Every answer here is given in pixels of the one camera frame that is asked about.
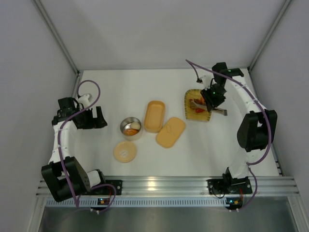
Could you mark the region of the red chicken wing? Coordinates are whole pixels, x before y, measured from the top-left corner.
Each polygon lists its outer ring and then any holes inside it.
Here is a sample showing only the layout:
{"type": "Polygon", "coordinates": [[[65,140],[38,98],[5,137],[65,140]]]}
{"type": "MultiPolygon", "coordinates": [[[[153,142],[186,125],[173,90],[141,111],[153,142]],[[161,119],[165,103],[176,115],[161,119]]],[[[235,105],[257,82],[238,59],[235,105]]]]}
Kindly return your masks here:
{"type": "Polygon", "coordinates": [[[201,104],[199,99],[190,99],[190,102],[194,102],[196,104],[201,104]]]}

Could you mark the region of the red sausage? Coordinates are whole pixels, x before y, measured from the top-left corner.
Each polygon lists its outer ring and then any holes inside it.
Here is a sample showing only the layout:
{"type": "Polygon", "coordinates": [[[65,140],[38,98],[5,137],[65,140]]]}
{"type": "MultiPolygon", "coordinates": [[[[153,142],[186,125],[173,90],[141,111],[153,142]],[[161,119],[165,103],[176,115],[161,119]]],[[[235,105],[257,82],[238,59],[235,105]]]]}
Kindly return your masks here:
{"type": "Polygon", "coordinates": [[[205,112],[204,109],[201,109],[201,108],[196,108],[195,109],[195,113],[197,113],[197,114],[200,114],[200,113],[203,113],[203,112],[205,112]]]}

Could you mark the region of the metal tongs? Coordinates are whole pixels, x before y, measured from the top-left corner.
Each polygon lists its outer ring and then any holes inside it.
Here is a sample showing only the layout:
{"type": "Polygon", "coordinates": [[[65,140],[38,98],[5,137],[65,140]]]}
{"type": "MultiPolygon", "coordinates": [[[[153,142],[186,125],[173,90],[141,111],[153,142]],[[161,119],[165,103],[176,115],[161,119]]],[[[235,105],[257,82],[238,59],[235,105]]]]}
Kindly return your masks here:
{"type": "Polygon", "coordinates": [[[215,112],[215,113],[220,113],[224,116],[227,116],[227,110],[226,109],[222,109],[222,108],[211,108],[211,110],[209,111],[209,107],[207,106],[206,103],[201,103],[199,102],[197,99],[190,99],[189,100],[189,105],[192,109],[194,109],[196,111],[196,113],[201,113],[201,112],[215,112]]]}

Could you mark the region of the sesame bread bun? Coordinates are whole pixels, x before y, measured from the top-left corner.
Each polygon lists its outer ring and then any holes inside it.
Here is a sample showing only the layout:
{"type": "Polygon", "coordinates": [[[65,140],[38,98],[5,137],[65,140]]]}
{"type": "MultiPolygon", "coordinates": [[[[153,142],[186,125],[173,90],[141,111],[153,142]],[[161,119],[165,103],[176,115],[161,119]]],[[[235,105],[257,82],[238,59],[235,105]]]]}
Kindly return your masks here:
{"type": "Polygon", "coordinates": [[[133,136],[135,134],[137,134],[139,132],[139,130],[134,130],[134,129],[126,129],[124,130],[123,134],[126,136],[133,136]]]}

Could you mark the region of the white egg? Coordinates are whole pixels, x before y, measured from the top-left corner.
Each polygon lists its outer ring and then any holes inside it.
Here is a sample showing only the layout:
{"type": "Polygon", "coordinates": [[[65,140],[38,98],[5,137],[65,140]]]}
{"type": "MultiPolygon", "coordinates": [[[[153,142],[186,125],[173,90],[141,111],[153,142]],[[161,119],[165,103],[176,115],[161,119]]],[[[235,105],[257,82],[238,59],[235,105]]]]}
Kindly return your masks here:
{"type": "Polygon", "coordinates": [[[132,122],[132,123],[130,124],[130,128],[139,131],[140,128],[141,128],[141,125],[140,125],[139,122],[132,122]]]}

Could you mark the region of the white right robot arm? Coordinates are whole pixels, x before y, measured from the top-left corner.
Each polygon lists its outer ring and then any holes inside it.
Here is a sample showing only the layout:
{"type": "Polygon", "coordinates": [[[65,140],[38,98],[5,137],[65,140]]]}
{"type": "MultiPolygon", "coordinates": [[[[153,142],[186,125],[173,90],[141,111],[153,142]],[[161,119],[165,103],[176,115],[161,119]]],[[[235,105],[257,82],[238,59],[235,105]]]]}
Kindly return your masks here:
{"type": "Polygon", "coordinates": [[[249,167],[265,159],[274,140],[277,113],[268,110],[248,87],[239,68],[229,69],[224,62],[216,63],[210,70],[213,80],[201,90],[208,112],[225,102],[225,94],[232,97],[243,120],[237,131],[240,146],[232,163],[223,173],[224,190],[231,194],[252,193],[248,178],[249,167]]]}

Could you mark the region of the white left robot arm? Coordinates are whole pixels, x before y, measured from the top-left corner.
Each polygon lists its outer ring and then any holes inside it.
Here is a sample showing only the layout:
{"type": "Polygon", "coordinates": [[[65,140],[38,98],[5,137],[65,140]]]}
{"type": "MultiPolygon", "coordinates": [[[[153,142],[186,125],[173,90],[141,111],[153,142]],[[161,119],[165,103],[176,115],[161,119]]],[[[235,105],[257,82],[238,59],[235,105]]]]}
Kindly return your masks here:
{"type": "Polygon", "coordinates": [[[62,202],[105,184],[99,169],[86,172],[75,157],[75,135],[77,130],[102,129],[107,126],[101,107],[96,107],[93,116],[91,94],[78,98],[66,97],[58,100],[59,109],[52,120],[54,147],[47,165],[41,174],[54,200],[62,202]]]}

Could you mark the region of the tan oblong box lid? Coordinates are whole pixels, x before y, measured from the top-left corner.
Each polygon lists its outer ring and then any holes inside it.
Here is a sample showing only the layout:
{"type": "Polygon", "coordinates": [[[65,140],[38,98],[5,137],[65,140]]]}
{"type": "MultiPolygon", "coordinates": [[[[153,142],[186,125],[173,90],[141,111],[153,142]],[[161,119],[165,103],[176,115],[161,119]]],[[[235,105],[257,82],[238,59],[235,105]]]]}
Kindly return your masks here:
{"type": "Polygon", "coordinates": [[[186,128],[184,121],[177,117],[170,118],[156,136],[157,143],[163,148],[171,148],[186,128]]]}

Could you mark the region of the tan oblong lunch box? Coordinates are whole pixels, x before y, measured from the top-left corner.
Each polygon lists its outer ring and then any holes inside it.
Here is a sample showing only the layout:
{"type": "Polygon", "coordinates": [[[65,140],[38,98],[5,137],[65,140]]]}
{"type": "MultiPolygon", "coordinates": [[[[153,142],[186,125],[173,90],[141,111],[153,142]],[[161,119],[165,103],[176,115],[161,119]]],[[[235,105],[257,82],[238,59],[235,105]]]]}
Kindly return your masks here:
{"type": "Polygon", "coordinates": [[[144,128],[147,132],[158,133],[163,126],[165,104],[162,101],[150,101],[144,118],[144,128]]]}

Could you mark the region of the woven bamboo tray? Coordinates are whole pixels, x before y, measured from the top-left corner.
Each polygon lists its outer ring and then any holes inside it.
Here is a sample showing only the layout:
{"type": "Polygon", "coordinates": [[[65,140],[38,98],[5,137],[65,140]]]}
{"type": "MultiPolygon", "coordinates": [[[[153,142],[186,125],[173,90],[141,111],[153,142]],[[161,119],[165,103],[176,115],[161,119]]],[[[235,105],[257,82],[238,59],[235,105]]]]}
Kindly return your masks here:
{"type": "Polygon", "coordinates": [[[211,119],[211,113],[203,112],[200,114],[195,113],[195,110],[192,109],[189,105],[190,99],[200,99],[200,89],[189,89],[186,91],[184,95],[184,111],[185,111],[185,118],[187,120],[197,120],[197,121],[205,121],[209,122],[211,119]]]}

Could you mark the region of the round steel bowl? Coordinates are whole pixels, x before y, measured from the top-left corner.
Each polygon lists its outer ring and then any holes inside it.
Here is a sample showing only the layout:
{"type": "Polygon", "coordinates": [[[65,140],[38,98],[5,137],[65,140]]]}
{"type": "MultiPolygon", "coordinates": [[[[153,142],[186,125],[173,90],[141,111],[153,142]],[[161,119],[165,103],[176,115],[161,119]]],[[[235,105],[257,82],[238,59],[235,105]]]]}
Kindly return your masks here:
{"type": "Polygon", "coordinates": [[[120,132],[126,140],[135,141],[141,138],[143,128],[136,117],[127,117],[120,123],[120,132]]]}

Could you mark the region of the round tan bowl lid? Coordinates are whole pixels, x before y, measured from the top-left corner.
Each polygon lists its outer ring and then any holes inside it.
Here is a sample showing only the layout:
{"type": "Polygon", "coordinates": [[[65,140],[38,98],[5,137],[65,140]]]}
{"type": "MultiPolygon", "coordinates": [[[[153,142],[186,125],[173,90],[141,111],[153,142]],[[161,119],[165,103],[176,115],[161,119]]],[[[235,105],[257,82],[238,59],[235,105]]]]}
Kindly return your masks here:
{"type": "Polygon", "coordinates": [[[122,141],[118,143],[113,150],[114,158],[122,163],[132,161],[135,158],[136,154],[137,148],[130,141],[122,141]]]}

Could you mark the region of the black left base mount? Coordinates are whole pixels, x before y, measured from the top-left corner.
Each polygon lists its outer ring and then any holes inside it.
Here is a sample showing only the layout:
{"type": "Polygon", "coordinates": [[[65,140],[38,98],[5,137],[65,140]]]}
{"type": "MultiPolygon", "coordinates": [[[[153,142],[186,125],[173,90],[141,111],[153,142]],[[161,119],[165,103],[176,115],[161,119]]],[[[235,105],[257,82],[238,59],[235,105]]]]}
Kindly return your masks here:
{"type": "Polygon", "coordinates": [[[93,186],[91,188],[91,191],[89,192],[90,195],[114,195],[114,189],[116,195],[122,195],[122,180],[106,180],[106,182],[103,184],[98,184],[96,186],[93,186]]]}

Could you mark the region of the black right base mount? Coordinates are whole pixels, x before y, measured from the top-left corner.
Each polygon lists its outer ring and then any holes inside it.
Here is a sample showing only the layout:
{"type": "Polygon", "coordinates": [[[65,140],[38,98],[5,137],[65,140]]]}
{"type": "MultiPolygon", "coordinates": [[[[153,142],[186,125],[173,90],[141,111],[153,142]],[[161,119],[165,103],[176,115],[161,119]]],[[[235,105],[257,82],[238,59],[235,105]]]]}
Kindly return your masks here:
{"type": "Polygon", "coordinates": [[[248,178],[233,179],[231,183],[223,179],[210,179],[207,181],[211,195],[218,194],[252,194],[253,190],[248,178]]]}

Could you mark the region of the left aluminium frame post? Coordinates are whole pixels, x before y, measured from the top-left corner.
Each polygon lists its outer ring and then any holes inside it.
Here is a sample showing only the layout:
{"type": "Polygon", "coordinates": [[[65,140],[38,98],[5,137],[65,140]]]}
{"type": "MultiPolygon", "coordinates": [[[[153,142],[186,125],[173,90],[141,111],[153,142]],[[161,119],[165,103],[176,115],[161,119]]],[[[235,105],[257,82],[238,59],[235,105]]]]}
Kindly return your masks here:
{"type": "Polygon", "coordinates": [[[66,48],[60,34],[58,33],[54,23],[52,22],[51,17],[49,16],[46,8],[44,7],[41,0],[32,0],[34,7],[37,9],[38,14],[42,18],[43,22],[46,24],[48,30],[50,31],[52,37],[54,38],[58,48],[60,49],[61,53],[63,54],[65,60],[73,70],[76,76],[79,75],[80,71],[78,70],[76,64],[74,63],[68,49],[66,48]]]}

